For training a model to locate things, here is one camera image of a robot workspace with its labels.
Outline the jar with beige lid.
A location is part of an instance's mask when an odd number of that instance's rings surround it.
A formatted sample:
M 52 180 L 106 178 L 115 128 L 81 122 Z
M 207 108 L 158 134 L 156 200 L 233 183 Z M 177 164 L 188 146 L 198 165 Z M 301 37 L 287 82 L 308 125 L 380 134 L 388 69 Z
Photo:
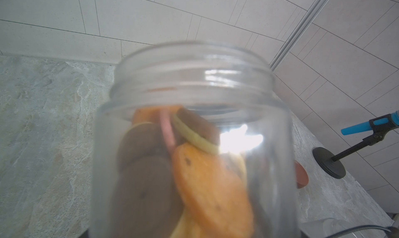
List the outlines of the jar with beige lid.
M 136 51 L 96 114 L 91 238 L 298 238 L 290 110 L 268 63 L 184 41 Z

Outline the terracotta jar lid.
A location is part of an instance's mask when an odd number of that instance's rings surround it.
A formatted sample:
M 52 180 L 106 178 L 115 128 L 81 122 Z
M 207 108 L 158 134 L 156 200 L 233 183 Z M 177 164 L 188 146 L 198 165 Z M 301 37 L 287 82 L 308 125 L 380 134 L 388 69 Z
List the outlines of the terracotta jar lid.
M 297 189 L 302 189 L 309 183 L 309 176 L 304 169 L 304 167 L 295 161 L 295 172 L 296 172 L 296 182 L 297 182 Z

